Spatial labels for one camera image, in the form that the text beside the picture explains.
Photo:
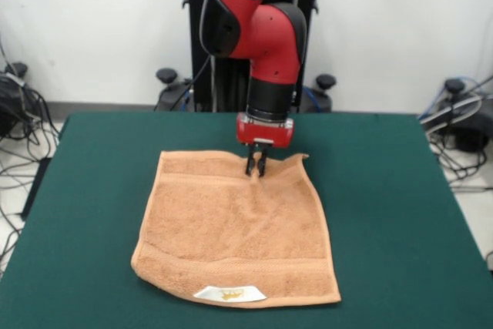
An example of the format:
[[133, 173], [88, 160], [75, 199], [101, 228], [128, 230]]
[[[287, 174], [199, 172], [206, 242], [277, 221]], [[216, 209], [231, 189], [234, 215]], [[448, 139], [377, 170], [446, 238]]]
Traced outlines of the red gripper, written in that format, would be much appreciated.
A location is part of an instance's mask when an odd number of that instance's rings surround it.
[[248, 147], [245, 174], [250, 175], [255, 167], [256, 144], [265, 144], [259, 146], [260, 158], [257, 161], [259, 177], [263, 177], [269, 146], [287, 148], [293, 138], [293, 132], [294, 121], [291, 118], [280, 123], [264, 122], [254, 119], [244, 112], [239, 112], [236, 116], [236, 137], [241, 144]]

